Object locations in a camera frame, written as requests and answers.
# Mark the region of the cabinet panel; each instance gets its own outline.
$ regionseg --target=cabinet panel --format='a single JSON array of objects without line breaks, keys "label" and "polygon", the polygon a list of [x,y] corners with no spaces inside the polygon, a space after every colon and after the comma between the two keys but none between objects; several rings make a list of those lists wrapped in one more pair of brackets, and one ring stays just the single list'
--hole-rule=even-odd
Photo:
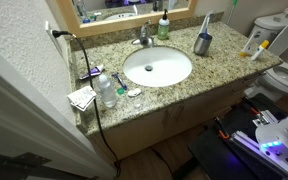
[{"label": "cabinet panel", "polygon": [[172,137],[226,112],[244,96],[243,91],[247,86],[243,82],[240,80],[231,83],[173,106],[162,139]]},{"label": "cabinet panel", "polygon": [[[172,107],[146,115],[105,131],[107,142],[119,159],[130,156],[162,140],[179,134],[215,116],[223,115],[244,96],[243,91],[256,78],[240,79],[190,98]],[[109,163],[114,157],[100,134],[89,138]]]},{"label": "cabinet panel", "polygon": [[[168,116],[168,109],[157,111],[109,129],[104,132],[104,135],[117,157],[122,159],[159,142]],[[103,140],[99,139],[100,134],[97,134],[97,140],[93,139],[93,143],[101,146],[98,148],[106,151],[102,154],[109,156],[113,162],[114,157],[106,148]]]}]

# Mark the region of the doorframe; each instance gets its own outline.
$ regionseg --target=doorframe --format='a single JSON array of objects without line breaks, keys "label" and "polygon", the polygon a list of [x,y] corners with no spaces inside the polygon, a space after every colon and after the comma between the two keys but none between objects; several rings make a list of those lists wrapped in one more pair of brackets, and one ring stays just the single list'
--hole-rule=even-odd
[{"label": "doorframe", "polygon": [[[38,123],[41,127],[47,127],[43,129],[36,129],[36,126],[32,127],[30,124],[30,120],[33,122],[32,119],[27,120],[27,123],[23,123],[23,121],[18,123],[16,119],[9,121],[5,116],[1,116],[11,115],[10,113],[5,114],[7,113],[5,108],[8,107],[3,107],[4,104],[0,103],[0,127],[2,129],[9,131],[9,133],[15,133],[26,140],[29,139],[38,147],[58,153],[59,159],[51,159],[52,162],[46,166],[86,177],[99,176],[110,179],[114,176],[113,167],[96,154],[91,142],[1,55],[0,95],[8,97],[7,99],[17,105],[17,108],[21,108],[21,113],[27,113],[34,118],[34,123]],[[36,131],[34,133],[29,132],[28,129],[30,128]],[[57,139],[60,138],[61,140],[39,138],[47,133],[55,134]],[[63,166],[55,163],[57,160],[64,162],[65,158],[75,168],[63,169]],[[78,169],[76,166],[84,171],[75,171],[74,169]]]}]

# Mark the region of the floor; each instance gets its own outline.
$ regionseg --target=floor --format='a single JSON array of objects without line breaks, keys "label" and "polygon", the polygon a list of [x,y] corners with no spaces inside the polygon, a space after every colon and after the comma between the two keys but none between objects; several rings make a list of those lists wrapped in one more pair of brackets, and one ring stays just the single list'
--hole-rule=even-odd
[{"label": "floor", "polygon": [[[288,112],[288,97],[283,97],[276,104]],[[204,125],[187,130],[168,140],[160,142],[122,160],[122,173],[117,180],[171,180],[170,171],[174,172],[192,155],[188,151],[189,144],[204,131]],[[154,153],[159,152],[170,167]],[[194,169],[184,180],[208,180],[201,168]]]}]

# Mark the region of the toilet tank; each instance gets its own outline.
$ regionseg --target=toilet tank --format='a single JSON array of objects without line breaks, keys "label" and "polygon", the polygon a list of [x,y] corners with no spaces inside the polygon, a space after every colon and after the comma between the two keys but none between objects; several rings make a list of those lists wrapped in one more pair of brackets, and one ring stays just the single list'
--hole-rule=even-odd
[{"label": "toilet tank", "polygon": [[281,13],[257,18],[254,24],[249,38],[252,35],[255,36],[256,43],[258,44],[261,44],[264,40],[272,43],[278,33],[288,25],[288,19],[285,18],[285,13]]}]

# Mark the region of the paper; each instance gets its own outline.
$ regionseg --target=paper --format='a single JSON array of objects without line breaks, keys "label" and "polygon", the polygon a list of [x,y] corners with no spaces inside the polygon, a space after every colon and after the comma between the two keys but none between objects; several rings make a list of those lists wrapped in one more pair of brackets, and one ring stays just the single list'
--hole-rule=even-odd
[{"label": "paper", "polygon": [[85,111],[85,109],[95,99],[95,96],[96,93],[91,86],[85,86],[67,95],[67,97],[71,101],[71,105],[77,107],[81,111]]}]

